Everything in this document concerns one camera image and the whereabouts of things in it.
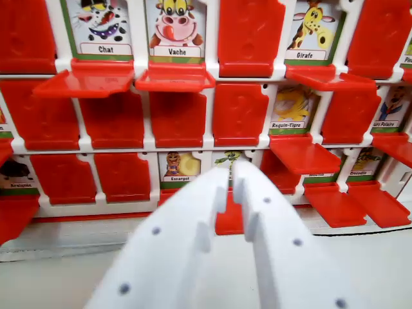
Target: white surface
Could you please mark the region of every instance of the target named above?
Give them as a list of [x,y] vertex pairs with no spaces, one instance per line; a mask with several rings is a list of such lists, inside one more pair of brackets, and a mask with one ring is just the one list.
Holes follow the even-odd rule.
[[[412,231],[317,237],[373,309],[409,308],[412,302]],[[0,263],[2,309],[80,309],[115,252]],[[241,236],[214,238],[194,293],[197,309],[259,308],[252,246]]]

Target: red plastic flap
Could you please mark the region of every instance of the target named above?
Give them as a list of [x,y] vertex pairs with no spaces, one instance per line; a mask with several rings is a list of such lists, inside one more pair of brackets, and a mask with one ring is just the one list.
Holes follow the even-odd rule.
[[9,0],[0,5],[0,73],[54,74],[55,44],[46,1]]
[[201,147],[206,96],[185,92],[150,92],[152,130],[157,147]]
[[349,72],[388,79],[404,49],[412,16],[409,0],[365,0],[348,52]]
[[88,162],[75,154],[37,154],[30,161],[51,204],[94,203],[96,186]]
[[140,95],[127,91],[79,102],[93,148],[143,148]]
[[366,216],[358,202],[331,185],[304,185],[304,195],[331,227],[354,227],[366,224]]
[[95,163],[108,203],[150,199],[149,163],[137,153],[97,153]]
[[39,98],[33,88],[44,80],[0,80],[0,90],[29,150],[79,149],[79,124],[68,98]]
[[149,61],[149,69],[135,82],[143,91],[201,92],[213,88],[214,78],[203,64],[156,63]]
[[372,133],[372,146],[412,168],[412,144],[405,133]]
[[216,217],[217,235],[243,234],[242,206],[233,200],[233,193],[227,193],[226,211]]
[[39,209],[38,195],[0,198],[0,246],[19,237]]
[[341,160],[308,135],[277,135],[270,137],[270,150],[294,174],[336,173]]
[[352,74],[341,73],[339,76],[328,67],[288,66],[286,78],[319,91],[374,91],[376,84],[373,80]]
[[44,98],[107,98],[130,88],[134,76],[133,61],[71,62],[64,70],[37,86],[33,93]]
[[353,182],[348,185],[348,194],[358,201],[379,227],[411,224],[407,218],[411,213],[392,195],[380,190],[378,182]]
[[361,143],[373,121],[380,100],[375,87],[371,91],[335,92],[323,120],[323,143]]
[[263,151],[260,169],[282,194],[294,194],[301,176],[291,173],[281,160],[271,151]]
[[271,76],[284,17],[276,0],[220,1],[220,76]]
[[218,84],[214,95],[215,146],[257,145],[269,98],[259,84]]

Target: cartoon giraffe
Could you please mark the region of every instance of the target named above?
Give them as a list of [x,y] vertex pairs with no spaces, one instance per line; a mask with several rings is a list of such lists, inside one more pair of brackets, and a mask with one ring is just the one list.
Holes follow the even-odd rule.
[[307,35],[317,34],[317,45],[326,50],[333,41],[333,33],[326,27],[321,25],[321,21],[333,23],[335,19],[330,16],[323,15],[322,8],[318,7],[321,0],[308,0],[309,9],[306,13],[297,13],[294,15],[294,21],[302,21],[302,24],[297,29],[292,43],[288,50],[299,49]]

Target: white plastic piece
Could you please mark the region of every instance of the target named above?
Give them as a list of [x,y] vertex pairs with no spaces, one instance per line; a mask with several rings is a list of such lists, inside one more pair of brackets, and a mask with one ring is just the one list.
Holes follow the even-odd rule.
[[253,242],[262,309],[368,308],[259,169],[236,162],[233,184],[245,238]]
[[211,250],[229,171],[215,168],[178,191],[138,226],[86,309],[186,309],[202,254]]

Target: cow tongue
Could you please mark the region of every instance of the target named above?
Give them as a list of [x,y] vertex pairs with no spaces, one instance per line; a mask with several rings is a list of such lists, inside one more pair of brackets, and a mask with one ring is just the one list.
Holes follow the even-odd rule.
[[163,36],[164,36],[166,39],[170,40],[170,41],[175,41],[175,40],[176,40],[176,39],[174,38],[174,29],[173,29],[173,27],[170,26],[170,25],[164,26],[164,28],[163,28]]

